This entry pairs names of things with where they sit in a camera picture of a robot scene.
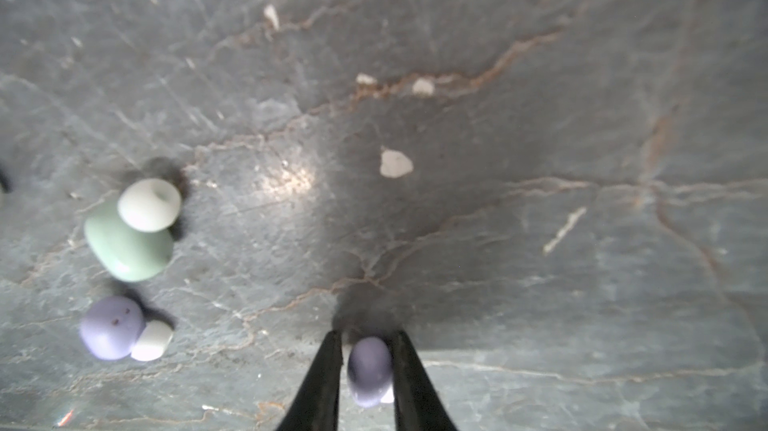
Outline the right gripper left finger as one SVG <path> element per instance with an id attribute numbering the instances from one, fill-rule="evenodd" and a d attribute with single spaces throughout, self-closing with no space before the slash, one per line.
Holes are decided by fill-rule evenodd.
<path id="1" fill-rule="evenodd" d="M 336 431 L 342 365 L 342 334 L 332 330 L 325 335 L 293 403 L 276 430 Z"/>

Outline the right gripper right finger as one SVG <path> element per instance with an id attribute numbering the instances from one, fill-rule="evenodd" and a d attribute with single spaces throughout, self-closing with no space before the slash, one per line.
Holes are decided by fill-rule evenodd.
<path id="1" fill-rule="evenodd" d="M 404 330 L 391 340 L 397 431 L 457 431 Z"/>

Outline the purple earbud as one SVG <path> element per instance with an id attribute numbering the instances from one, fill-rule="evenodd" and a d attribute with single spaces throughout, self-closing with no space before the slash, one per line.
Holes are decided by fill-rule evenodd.
<path id="1" fill-rule="evenodd" d="M 366 337 L 352 347 L 347 378 L 358 406 L 372 408 L 394 403 L 392 355 L 383 339 Z"/>
<path id="2" fill-rule="evenodd" d="M 174 330 L 164 321 L 148 320 L 134 300 L 110 296 L 93 304 L 85 313 L 79 335 L 87 350 L 100 360 L 130 357 L 150 362 L 166 353 Z"/>

